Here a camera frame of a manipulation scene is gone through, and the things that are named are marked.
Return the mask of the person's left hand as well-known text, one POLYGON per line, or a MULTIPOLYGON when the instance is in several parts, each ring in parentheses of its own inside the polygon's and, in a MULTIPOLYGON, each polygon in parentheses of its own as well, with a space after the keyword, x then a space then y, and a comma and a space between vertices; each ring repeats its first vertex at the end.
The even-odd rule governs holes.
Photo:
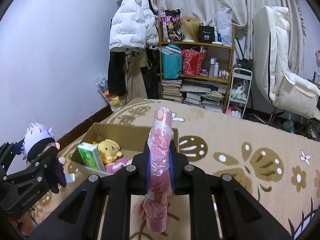
POLYGON ((26 212, 21 218, 17 220, 14 220, 10 217, 8 217, 8 220, 13 227, 20 228, 20 231, 24 236, 30 236, 30 234, 34 230, 33 221, 29 212, 26 212))

